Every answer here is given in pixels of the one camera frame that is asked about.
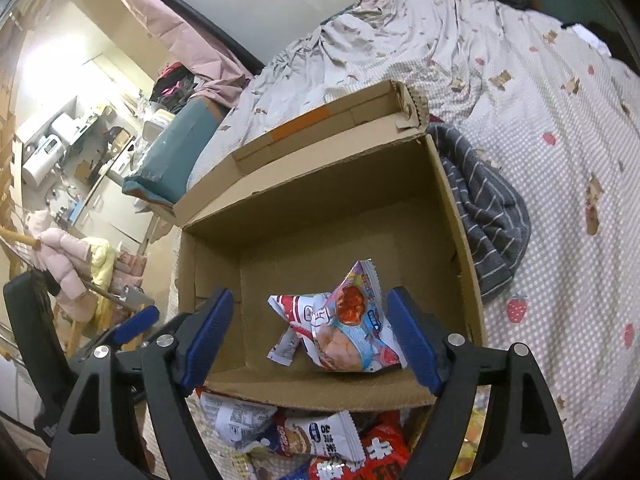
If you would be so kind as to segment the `grey striped garment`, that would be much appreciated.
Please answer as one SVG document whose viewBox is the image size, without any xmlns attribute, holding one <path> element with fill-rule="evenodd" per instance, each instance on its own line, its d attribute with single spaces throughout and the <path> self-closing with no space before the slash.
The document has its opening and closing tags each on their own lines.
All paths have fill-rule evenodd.
<svg viewBox="0 0 640 480">
<path fill-rule="evenodd" d="M 480 296 L 490 301 L 513 280 L 532 235 L 532 222 L 522 196 L 484 162 L 468 139 L 452 125 L 427 127 L 451 188 Z"/>
</svg>

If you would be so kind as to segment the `white red biscuit packet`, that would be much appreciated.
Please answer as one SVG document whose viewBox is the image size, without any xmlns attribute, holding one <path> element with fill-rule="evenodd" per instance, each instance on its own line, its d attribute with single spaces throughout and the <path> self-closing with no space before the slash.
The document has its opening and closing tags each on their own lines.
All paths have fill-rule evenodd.
<svg viewBox="0 0 640 480">
<path fill-rule="evenodd" d="M 285 455 L 309 455 L 351 463 L 364 461 L 358 430 L 349 411 L 294 414 L 280 411 L 260 435 L 260 444 Z"/>
</svg>

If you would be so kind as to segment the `yellow chips bag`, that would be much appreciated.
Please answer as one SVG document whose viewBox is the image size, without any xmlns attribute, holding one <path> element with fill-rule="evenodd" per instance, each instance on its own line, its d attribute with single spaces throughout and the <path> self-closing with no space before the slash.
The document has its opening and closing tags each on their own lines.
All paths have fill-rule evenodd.
<svg viewBox="0 0 640 480">
<path fill-rule="evenodd" d="M 472 470 L 485 426 L 490 389 L 491 386 L 476 388 L 472 412 L 450 479 L 463 477 Z"/>
</svg>

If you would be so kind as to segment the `white silver snack bag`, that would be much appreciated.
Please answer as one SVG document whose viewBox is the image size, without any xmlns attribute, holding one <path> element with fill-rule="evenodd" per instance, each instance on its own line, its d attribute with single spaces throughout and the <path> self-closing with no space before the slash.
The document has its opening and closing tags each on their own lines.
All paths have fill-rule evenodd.
<svg viewBox="0 0 640 480">
<path fill-rule="evenodd" d="M 220 396 L 204 387 L 198 388 L 196 395 L 206 420 L 218 437 L 242 452 L 260 445 L 259 435 L 271 425 L 278 410 L 273 405 Z"/>
</svg>

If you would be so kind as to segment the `light blue snack bag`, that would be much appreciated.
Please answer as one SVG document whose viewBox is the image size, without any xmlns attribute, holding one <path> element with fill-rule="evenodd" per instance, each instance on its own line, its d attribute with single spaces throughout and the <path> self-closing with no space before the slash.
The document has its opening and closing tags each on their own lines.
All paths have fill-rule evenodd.
<svg viewBox="0 0 640 480">
<path fill-rule="evenodd" d="M 375 265 L 358 260 L 333 292 L 273 295 L 271 309 L 288 329 L 268 359 L 289 366 L 303 347 L 314 365 L 337 373 L 376 373 L 407 360 L 386 318 Z"/>
</svg>

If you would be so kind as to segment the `red snack bag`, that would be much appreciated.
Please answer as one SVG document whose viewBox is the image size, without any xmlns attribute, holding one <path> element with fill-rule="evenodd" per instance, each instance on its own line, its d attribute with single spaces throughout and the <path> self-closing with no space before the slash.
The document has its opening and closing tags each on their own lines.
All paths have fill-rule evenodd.
<svg viewBox="0 0 640 480">
<path fill-rule="evenodd" d="M 364 461 L 315 458 L 309 465 L 311 480 L 392 480 L 398 479 L 410 457 L 402 434 L 400 411 L 383 412 L 361 437 Z"/>
</svg>

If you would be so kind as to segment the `pink puffer jacket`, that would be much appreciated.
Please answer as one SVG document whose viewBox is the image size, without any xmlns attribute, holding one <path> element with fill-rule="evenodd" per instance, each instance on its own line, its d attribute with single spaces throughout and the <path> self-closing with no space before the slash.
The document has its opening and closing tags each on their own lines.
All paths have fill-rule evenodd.
<svg viewBox="0 0 640 480">
<path fill-rule="evenodd" d="M 82 280 L 90 271 L 90 245 L 55 226 L 45 209 L 29 212 L 25 222 L 29 234 L 40 241 L 34 252 L 36 267 L 48 271 L 60 288 L 53 293 L 56 302 L 73 321 L 89 322 L 98 304 Z"/>
</svg>

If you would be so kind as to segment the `teal cushion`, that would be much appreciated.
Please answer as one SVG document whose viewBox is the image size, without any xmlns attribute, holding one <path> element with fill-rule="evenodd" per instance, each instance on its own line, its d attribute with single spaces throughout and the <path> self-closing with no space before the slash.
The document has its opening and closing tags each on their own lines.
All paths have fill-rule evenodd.
<svg viewBox="0 0 640 480">
<path fill-rule="evenodd" d="M 122 180 L 122 192 L 171 209 L 186 194 L 198 156 L 230 110 L 205 96 L 190 99 Z"/>
</svg>

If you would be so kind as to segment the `white patterned bed duvet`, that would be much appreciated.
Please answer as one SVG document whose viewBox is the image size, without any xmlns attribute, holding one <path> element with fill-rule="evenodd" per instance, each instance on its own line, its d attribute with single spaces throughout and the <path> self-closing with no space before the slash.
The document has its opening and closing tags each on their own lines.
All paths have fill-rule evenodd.
<svg viewBox="0 0 640 480">
<path fill-rule="evenodd" d="M 639 79 L 552 16 L 494 0 L 359 0 L 289 44 L 196 160 L 386 79 L 427 100 L 522 196 L 524 259 L 491 299 L 491 344 L 532 348 L 582 470 L 639 379 Z"/>
</svg>

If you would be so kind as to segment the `open cardboard box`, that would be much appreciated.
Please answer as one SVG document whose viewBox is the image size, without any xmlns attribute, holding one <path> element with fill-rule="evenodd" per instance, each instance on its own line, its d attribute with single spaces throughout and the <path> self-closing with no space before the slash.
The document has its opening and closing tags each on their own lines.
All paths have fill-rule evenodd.
<svg viewBox="0 0 640 480">
<path fill-rule="evenodd" d="M 328 412 L 431 404 L 408 368 L 326 372 L 303 351 L 289 366 L 269 359 L 286 324 L 268 298 L 329 292 L 360 259 L 384 289 L 405 287 L 447 330 L 485 341 L 470 244 L 429 120 L 416 92 L 383 81 L 239 148 L 183 196 L 179 308 L 218 288 L 234 300 L 210 390 Z"/>
</svg>

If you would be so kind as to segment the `pink curtain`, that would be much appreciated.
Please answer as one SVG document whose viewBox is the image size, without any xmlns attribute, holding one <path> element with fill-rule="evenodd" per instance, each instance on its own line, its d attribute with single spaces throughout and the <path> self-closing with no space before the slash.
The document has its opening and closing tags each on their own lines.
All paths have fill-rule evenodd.
<svg viewBox="0 0 640 480">
<path fill-rule="evenodd" d="M 192 24 L 162 0 L 120 0 L 136 20 L 202 83 L 198 96 L 228 108 L 238 104 L 253 75 L 210 32 Z"/>
</svg>

